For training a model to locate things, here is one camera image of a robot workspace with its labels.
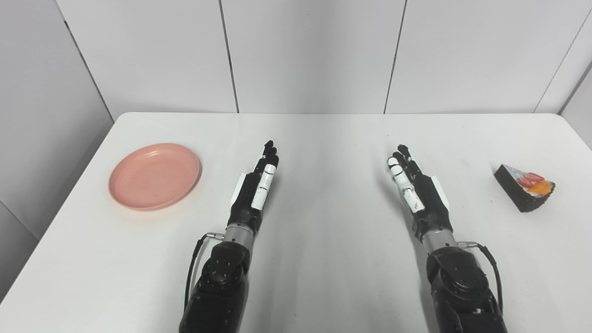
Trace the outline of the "black and white right hand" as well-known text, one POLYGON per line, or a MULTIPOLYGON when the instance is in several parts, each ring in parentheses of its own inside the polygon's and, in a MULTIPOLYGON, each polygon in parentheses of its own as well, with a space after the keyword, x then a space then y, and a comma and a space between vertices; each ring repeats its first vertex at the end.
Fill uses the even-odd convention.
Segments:
POLYGON ((402 200, 412 213, 412 231, 423 242, 429 233, 453 232, 448 206, 444 203, 440 185, 423 173, 411 156, 406 145, 398 145, 397 150, 387 160, 391 177, 398 187, 402 200))

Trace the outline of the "black and white left hand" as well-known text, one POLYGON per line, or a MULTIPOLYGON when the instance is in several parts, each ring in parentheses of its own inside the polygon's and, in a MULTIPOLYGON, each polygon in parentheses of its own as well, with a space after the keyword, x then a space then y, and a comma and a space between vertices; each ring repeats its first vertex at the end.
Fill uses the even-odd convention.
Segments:
POLYGON ((254 170, 246 173, 240 181, 238 194, 231 205, 228 226, 247 226, 257 234, 278 165, 277 148, 273 141, 267 141, 254 170))

